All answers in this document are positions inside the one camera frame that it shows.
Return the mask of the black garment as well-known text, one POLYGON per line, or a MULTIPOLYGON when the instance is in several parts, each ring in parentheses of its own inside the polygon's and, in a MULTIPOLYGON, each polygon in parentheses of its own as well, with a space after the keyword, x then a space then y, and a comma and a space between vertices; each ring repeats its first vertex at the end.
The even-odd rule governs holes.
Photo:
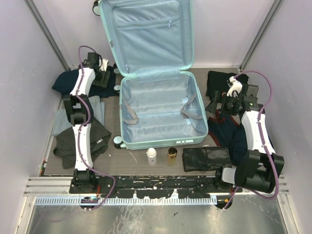
POLYGON ((209 97, 210 100, 213 99, 215 91, 222 91, 227 93, 230 89, 227 81, 230 77, 234 77, 236 73, 224 73, 217 71, 209 71, 207 78, 207 92, 206 96, 209 97))

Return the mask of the navy blue sweater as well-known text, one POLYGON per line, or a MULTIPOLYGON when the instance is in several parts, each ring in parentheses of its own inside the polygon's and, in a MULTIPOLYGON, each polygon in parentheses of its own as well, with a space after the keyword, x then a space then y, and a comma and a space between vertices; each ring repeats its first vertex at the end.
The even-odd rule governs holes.
MULTIPOLYGON (((92 85, 88 97, 99 96, 100 98, 114 97, 116 92, 114 87, 116 85, 116 74, 114 70, 117 68, 114 66, 108 66, 107 70, 110 72, 108 84, 106 87, 100 87, 92 85)), ((62 96, 69 95, 73 90, 76 81, 78 79, 78 69, 72 71, 65 71, 61 73, 52 86, 52 89, 59 92, 62 96)))

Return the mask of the black toiletry pouch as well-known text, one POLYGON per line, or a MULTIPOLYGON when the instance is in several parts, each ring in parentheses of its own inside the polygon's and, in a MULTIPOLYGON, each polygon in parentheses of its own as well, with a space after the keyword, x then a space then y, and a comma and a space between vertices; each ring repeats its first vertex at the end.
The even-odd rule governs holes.
POLYGON ((185 172, 205 172, 232 167, 226 147, 184 148, 182 162, 185 172))

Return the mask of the light blue jeans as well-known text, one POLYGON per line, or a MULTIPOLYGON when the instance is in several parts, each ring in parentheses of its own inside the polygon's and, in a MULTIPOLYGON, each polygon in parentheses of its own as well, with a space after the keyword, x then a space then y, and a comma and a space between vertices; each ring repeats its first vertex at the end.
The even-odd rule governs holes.
MULTIPOLYGON (((104 125, 105 120, 105 103, 100 101, 99 96, 93 96, 89 98, 91 106, 94 111, 94 117, 98 120, 102 125, 104 125)), ((68 128, 72 128, 72 125, 67 119, 65 109, 59 109, 56 111, 54 116, 54 124, 52 129, 52 136, 57 136, 61 132, 67 130, 68 128)))

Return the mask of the amber bottle with gold cap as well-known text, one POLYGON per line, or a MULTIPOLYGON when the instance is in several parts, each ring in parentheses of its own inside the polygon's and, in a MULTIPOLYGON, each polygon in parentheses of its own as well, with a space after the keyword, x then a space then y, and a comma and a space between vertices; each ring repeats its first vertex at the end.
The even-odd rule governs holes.
POLYGON ((169 166, 173 166, 176 162, 177 149, 175 147, 170 147, 168 149, 168 160, 167 163, 169 166))

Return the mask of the grey striped garment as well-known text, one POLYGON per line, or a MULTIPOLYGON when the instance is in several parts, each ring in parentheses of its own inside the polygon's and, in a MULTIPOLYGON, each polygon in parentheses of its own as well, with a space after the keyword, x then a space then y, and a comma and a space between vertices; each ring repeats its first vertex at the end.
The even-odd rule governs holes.
MULTIPOLYGON (((90 149, 92 161, 108 148, 111 133, 98 121, 93 120, 90 131, 90 149)), ((76 160, 75 136, 72 128, 68 128, 56 136, 57 145, 53 154, 62 159, 64 169, 73 168, 76 160)))

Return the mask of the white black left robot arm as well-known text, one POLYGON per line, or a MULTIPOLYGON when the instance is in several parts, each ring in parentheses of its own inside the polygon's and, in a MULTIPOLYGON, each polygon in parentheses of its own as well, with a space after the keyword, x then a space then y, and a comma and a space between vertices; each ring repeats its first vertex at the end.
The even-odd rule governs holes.
POLYGON ((94 111, 88 95, 92 83, 104 77, 103 73, 106 71, 108 62, 95 51, 89 52, 85 60, 81 59, 81 54, 78 52, 78 58, 80 65, 77 81, 70 94, 63 98, 67 119, 72 126, 75 139, 75 162, 71 191, 99 194, 100 185, 94 171, 90 140, 94 111))

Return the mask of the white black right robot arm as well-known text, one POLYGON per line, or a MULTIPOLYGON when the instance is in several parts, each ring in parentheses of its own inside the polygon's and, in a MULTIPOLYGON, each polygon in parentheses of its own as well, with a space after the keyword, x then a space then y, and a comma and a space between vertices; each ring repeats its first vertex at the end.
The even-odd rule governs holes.
POLYGON ((278 179, 285 161, 270 143, 265 126, 266 106, 258 103, 257 93, 256 85, 233 85, 227 92, 215 91, 206 107, 210 113, 238 115, 247 142, 240 163, 234 168, 225 167, 214 179, 214 187, 225 192, 232 184, 273 199, 279 192, 278 179))

